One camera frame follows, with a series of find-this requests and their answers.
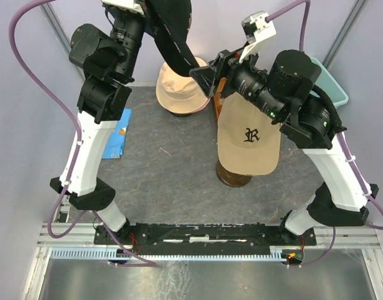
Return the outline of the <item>beige bucket hat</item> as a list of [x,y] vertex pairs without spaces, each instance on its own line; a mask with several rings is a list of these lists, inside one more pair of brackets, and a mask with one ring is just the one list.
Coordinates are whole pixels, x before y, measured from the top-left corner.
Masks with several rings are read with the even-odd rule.
[[156,82],[159,104],[173,113],[197,113],[204,109],[209,99],[191,77],[179,76],[164,62]]

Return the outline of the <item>black baseball cap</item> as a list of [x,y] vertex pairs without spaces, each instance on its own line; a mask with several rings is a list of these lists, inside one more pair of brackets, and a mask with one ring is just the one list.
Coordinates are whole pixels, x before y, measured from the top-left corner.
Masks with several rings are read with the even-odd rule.
[[146,33],[169,67],[179,76],[188,77],[198,63],[186,40],[192,23],[190,0],[145,1],[148,16]]

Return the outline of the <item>beige mannequin head stand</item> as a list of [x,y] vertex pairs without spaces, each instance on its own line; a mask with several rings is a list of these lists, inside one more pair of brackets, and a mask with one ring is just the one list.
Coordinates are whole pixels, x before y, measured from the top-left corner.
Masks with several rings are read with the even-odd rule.
[[215,171],[219,181],[231,188],[244,187],[252,180],[252,176],[236,174],[226,170],[220,161],[217,161]]

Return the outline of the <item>black smiley bucket hat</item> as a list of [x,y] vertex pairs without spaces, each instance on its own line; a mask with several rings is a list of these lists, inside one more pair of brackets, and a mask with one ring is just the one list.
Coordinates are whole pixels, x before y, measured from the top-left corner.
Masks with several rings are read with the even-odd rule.
[[170,112],[171,115],[173,116],[176,116],[176,117],[179,117],[179,118],[183,118],[183,117],[187,117],[187,116],[190,116],[192,115],[192,113],[175,113],[175,112]]

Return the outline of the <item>tan baseball cap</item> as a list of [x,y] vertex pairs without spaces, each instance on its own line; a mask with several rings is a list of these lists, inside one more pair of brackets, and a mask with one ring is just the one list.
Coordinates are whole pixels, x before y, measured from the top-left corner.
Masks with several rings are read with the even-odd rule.
[[280,154],[280,125],[234,93],[224,100],[218,119],[218,158],[231,173],[263,176],[272,173]]

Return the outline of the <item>wooden compartment tray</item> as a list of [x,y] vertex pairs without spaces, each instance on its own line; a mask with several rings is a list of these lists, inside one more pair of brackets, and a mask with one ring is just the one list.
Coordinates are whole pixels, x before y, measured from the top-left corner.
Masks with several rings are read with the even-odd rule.
[[224,77],[221,78],[220,82],[218,83],[217,91],[212,97],[213,112],[214,112],[216,120],[219,119],[219,115],[222,110],[222,106],[223,106],[222,90],[226,84],[226,81],[227,80]]

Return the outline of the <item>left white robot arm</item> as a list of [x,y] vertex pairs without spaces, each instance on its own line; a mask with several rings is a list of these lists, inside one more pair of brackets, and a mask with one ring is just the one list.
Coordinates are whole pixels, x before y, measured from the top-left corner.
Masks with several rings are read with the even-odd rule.
[[50,186],[69,197],[76,209],[94,211],[117,244],[130,236],[128,220],[115,203],[115,190],[97,177],[111,133],[131,94],[127,85],[146,29],[143,1],[103,1],[114,21],[110,34],[92,24],[79,26],[71,37],[69,61],[83,70],[85,81],[77,103],[81,132],[74,137],[68,162]]

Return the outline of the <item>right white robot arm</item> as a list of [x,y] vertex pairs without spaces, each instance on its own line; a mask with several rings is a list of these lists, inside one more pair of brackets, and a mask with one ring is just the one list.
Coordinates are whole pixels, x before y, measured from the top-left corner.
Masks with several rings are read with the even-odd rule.
[[[321,224],[337,227],[367,225],[367,203],[378,186],[359,175],[347,149],[345,127],[328,94],[317,85],[321,68],[299,50],[277,54],[263,71],[242,61],[241,50],[222,51],[214,61],[193,68],[190,76],[206,96],[221,89],[224,96],[241,95],[311,159],[323,178],[309,202],[290,211],[278,229],[279,239],[293,244],[308,229]],[[225,85],[220,87],[221,80]]]

